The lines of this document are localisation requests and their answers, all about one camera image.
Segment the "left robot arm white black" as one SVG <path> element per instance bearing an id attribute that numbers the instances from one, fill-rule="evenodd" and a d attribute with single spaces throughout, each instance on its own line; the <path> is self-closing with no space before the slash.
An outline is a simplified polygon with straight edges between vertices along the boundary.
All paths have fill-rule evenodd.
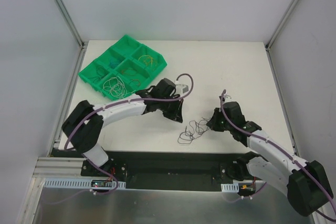
<path id="1" fill-rule="evenodd" d="M 162 111 L 165 118 L 182 123 L 183 100 L 177 100 L 188 87 L 178 81 L 172 82 L 164 78 L 157 85 L 139 90 L 126 99 L 106 104 L 90 104 L 83 100 L 77 104 L 62 124 L 62 131 L 74 149 L 88 158 L 92 169 L 99 176 L 110 173 L 111 164 L 105 150 L 98 144 L 98 138 L 105 126 L 131 117 Z"/>

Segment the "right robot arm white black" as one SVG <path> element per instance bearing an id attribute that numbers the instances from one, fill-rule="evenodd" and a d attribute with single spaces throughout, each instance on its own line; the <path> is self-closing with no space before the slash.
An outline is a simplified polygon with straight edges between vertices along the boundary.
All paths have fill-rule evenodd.
<path id="1" fill-rule="evenodd" d="M 238 102 L 223 102 L 215 108 L 207 126 L 215 132 L 228 131 L 251 150 L 237 160 L 230 173 L 233 179 L 262 179 L 284 194 L 292 208 L 305 217 L 327 203 L 335 206 L 323 165 L 280 146 L 258 124 L 245 119 Z"/>

